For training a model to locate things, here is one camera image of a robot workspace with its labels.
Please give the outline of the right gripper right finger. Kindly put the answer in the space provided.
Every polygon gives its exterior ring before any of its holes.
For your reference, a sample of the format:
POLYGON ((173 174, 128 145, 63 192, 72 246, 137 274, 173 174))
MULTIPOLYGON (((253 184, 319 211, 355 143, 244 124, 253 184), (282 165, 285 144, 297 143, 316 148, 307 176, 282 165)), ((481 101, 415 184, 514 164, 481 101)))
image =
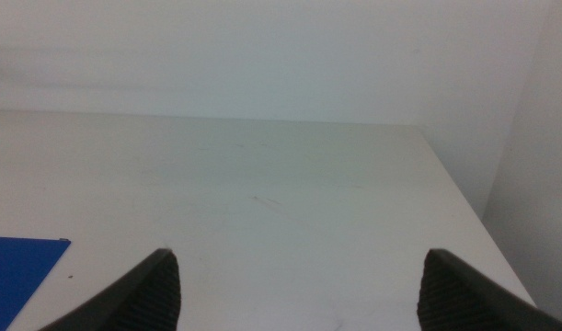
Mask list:
POLYGON ((562 321, 440 248, 425 257, 417 316, 423 331, 562 331, 562 321))

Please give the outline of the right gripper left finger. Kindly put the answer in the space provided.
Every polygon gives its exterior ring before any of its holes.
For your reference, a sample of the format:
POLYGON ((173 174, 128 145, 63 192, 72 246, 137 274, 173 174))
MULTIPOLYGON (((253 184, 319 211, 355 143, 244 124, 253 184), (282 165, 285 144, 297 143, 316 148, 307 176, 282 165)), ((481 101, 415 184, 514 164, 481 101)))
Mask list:
POLYGON ((44 331, 175 331, 181 309, 178 261, 160 248, 44 331))

